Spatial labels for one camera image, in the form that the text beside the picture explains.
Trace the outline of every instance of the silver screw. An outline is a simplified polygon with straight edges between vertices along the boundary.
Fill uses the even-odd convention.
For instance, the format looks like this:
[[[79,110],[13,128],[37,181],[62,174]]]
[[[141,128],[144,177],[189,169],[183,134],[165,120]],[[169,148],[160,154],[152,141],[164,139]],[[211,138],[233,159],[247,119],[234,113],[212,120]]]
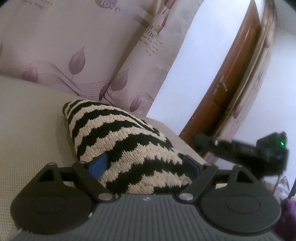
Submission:
[[[184,201],[190,201],[193,199],[193,195],[191,193],[181,193],[179,198]]]
[[[113,195],[110,194],[110,193],[101,193],[98,198],[101,200],[101,201],[109,201],[113,198]]]

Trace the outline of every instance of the black robotic device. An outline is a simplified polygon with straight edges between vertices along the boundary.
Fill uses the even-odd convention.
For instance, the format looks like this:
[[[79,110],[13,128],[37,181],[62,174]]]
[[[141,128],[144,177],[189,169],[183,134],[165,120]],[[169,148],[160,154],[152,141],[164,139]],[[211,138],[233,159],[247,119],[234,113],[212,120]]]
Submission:
[[[213,153],[222,153],[246,167],[219,170],[180,155],[194,180],[179,195],[122,194],[116,199],[90,173],[99,159],[60,168],[49,163],[11,204],[11,216],[20,228],[12,240],[280,240],[272,228],[281,207],[258,178],[284,171],[288,155],[285,146],[278,151],[270,149],[267,138],[259,140],[256,147],[236,142],[233,148],[233,142],[217,144],[205,136],[198,138],[203,138],[204,147],[207,139],[206,147]],[[277,140],[278,136],[273,134],[272,138]],[[252,169],[256,165],[249,165],[248,158],[263,162],[262,167],[271,163],[273,168],[256,172]],[[65,185],[65,181],[74,182],[76,188]],[[227,185],[216,188],[218,183]]]

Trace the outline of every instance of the gray ribbed panel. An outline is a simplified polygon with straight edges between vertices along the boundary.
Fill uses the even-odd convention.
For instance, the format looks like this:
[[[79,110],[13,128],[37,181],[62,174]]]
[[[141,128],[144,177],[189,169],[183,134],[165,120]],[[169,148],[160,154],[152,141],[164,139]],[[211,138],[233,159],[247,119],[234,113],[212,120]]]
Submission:
[[[193,205],[180,204],[170,195],[127,195],[101,204],[92,217],[72,231],[52,236],[22,231],[13,241],[276,241],[269,232],[238,237],[215,230]]]

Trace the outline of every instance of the knitted pillow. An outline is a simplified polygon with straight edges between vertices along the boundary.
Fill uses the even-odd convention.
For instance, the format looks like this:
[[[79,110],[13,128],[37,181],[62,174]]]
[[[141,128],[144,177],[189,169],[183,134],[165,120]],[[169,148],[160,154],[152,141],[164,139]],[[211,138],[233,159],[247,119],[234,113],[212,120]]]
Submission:
[[[171,142],[156,128],[111,105],[88,100],[66,103],[78,160],[108,155],[99,182],[113,194],[177,194],[191,184]]]

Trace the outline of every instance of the ceiling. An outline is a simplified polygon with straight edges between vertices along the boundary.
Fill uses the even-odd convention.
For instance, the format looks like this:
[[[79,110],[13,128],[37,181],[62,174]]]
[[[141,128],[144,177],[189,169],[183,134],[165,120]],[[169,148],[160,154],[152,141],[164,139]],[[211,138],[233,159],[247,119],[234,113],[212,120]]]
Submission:
[[[296,35],[296,0],[275,0],[278,27]]]

